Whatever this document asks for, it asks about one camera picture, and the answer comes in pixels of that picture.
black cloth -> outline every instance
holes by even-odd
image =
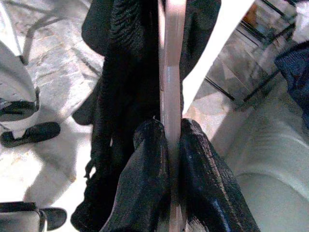
[[[82,27],[83,40],[97,53],[106,56],[110,44],[111,13],[114,0],[93,0]],[[180,59],[181,91],[182,80],[196,65],[204,51],[216,23],[221,0],[188,0],[183,33],[183,47]],[[153,15],[154,25],[157,27],[157,17]],[[157,57],[157,50],[152,56]],[[92,124],[95,114],[96,99],[100,93],[99,80],[93,93],[84,104],[73,114],[73,118],[81,125]]]
[[[180,193],[193,231],[259,232],[239,185],[200,125],[182,120]]]
[[[302,108],[303,120],[309,129],[309,42],[280,54],[275,64],[288,83],[288,93]]]
[[[220,4],[187,1],[181,80],[205,48]],[[157,1],[114,0],[110,5],[111,1],[94,0],[83,25],[83,39],[105,61],[95,91],[73,114],[77,122],[93,124],[84,201],[71,217],[81,232],[97,232],[104,225],[119,175],[134,152],[134,130],[160,117]],[[96,173],[89,178],[93,167]]]
[[[168,231],[170,183],[163,125],[143,122],[135,131],[135,151],[120,174],[109,218],[100,232]],[[259,232],[239,186],[201,127],[182,120],[181,201],[193,231]]]

marble floor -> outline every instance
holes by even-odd
[[[13,149],[0,146],[0,202],[24,200],[35,201],[39,207],[63,207],[70,218],[83,200],[92,130],[91,126],[76,124],[71,114],[93,89],[104,62],[104,57],[81,38],[81,25],[91,0],[4,2],[28,63],[26,68],[34,85],[41,89],[38,122],[56,121],[61,133],[34,145]],[[273,17],[272,22],[276,22],[278,17]],[[10,46],[12,40],[1,20],[0,39]],[[267,91],[246,104],[243,98],[275,70],[273,59],[285,45],[285,38],[278,38],[263,50],[235,31],[214,62],[207,77],[235,100],[204,81],[184,117],[200,123],[221,156]],[[56,231],[76,230],[68,220]]]

hanger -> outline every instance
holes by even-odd
[[[158,0],[160,115],[169,148],[171,206],[169,232],[183,224],[178,198],[179,138],[181,132],[179,62],[183,44],[186,0]]]

stone floor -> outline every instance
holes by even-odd
[[[70,115],[93,89],[104,62],[81,38],[90,0],[5,3],[28,62],[27,70],[35,86],[41,89],[38,121],[60,123],[61,133],[35,145],[14,149],[0,146],[0,202],[24,200],[35,201],[39,207],[63,207],[70,218],[83,200],[84,167],[90,159],[91,137],[91,127],[76,124]],[[273,17],[271,22],[276,22],[278,16]],[[0,39],[10,46],[12,40],[7,37],[2,21]],[[239,126],[267,93],[262,91],[256,99],[243,104],[243,98],[275,70],[273,59],[285,42],[279,38],[263,50],[235,31],[214,62],[207,77],[235,101],[204,81],[184,117],[200,123],[220,155],[225,155]],[[68,220],[57,231],[75,229]]]

blue fabric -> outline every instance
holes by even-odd
[[[288,83],[288,93],[302,108],[309,129],[309,41],[279,55],[275,64]]]

